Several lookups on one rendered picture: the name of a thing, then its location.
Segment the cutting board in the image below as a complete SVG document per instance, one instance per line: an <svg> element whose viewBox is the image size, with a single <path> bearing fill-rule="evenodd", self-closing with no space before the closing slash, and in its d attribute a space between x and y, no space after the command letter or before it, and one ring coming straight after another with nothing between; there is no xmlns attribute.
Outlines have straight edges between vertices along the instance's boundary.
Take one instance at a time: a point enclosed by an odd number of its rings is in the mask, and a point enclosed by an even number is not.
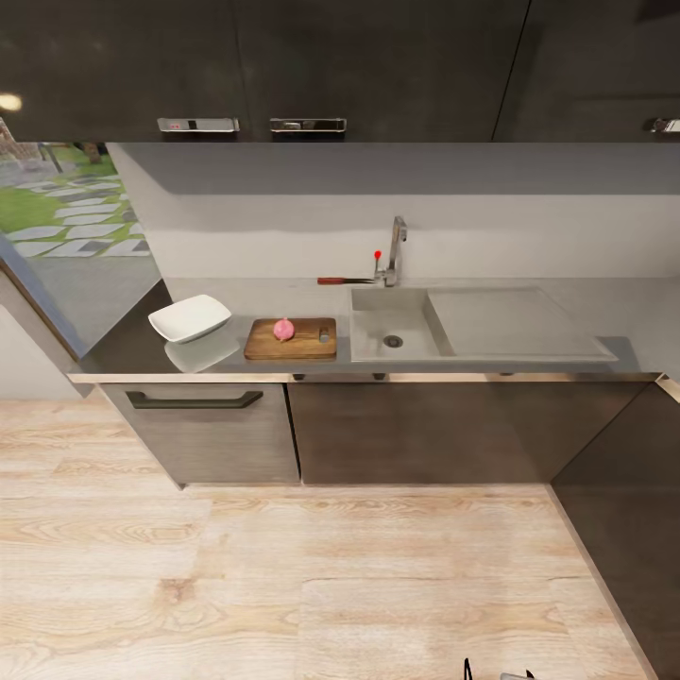
<svg viewBox="0 0 680 680"><path fill-rule="evenodd" d="M246 342L246 359L305 359L334 358L336 356L336 320L334 318L288 318L295 334L280 340L274 325L284 318L257 319ZM320 333L329 332L329 341L322 343Z"/></svg>

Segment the vidalia onion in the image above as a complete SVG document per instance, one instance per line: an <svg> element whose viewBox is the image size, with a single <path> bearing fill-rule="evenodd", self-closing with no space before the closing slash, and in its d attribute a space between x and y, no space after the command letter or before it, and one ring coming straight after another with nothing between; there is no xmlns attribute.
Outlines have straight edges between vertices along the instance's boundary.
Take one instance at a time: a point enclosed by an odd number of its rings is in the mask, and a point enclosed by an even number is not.
<svg viewBox="0 0 680 680"><path fill-rule="evenodd" d="M293 323L287 321L287 319L288 317L286 316L285 319L278 321L278 323L274 325L274 334L276 334L280 340L289 340L289 338L295 334Z"/></svg>

